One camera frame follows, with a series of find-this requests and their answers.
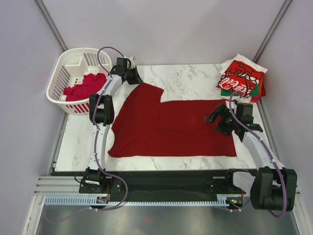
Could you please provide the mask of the dark red t-shirt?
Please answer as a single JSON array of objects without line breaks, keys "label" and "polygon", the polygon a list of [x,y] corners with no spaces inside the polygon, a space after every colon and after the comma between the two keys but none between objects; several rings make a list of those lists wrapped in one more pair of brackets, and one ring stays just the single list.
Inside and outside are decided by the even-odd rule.
[{"label": "dark red t-shirt", "polygon": [[233,137],[204,121],[223,100],[161,102],[163,92],[144,83],[128,95],[112,125],[111,157],[237,155]]}]

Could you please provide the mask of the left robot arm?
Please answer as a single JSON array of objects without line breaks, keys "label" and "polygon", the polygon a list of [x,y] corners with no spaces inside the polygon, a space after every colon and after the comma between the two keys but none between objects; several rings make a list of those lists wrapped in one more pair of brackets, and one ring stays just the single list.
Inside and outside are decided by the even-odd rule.
[{"label": "left robot arm", "polygon": [[118,57],[116,65],[108,73],[104,86],[89,97],[89,119],[93,126],[93,148],[89,165],[82,173],[80,193],[105,193],[108,186],[105,152],[107,136],[114,121],[113,96],[127,82],[130,85],[143,83],[134,58]]}]

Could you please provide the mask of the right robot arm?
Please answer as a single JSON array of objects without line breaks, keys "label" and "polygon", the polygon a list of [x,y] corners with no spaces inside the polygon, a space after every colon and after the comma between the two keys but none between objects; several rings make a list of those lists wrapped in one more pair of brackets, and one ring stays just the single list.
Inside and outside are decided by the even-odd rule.
[{"label": "right robot arm", "polygon": [[247,148],[256,165],[256,174],[247,170],[233,170],[232,176],[224,180],[224,187],[234,193],[242,189],[250,197],[256,210],[282,214],[293,210],[297,174],[287,169],[266,144],[263,129],[254,123],[253,105],[237,103],[235,110],[220,104],[204,121],[214,123],[220,117],[216,130],[229,136],[235,133]]}]

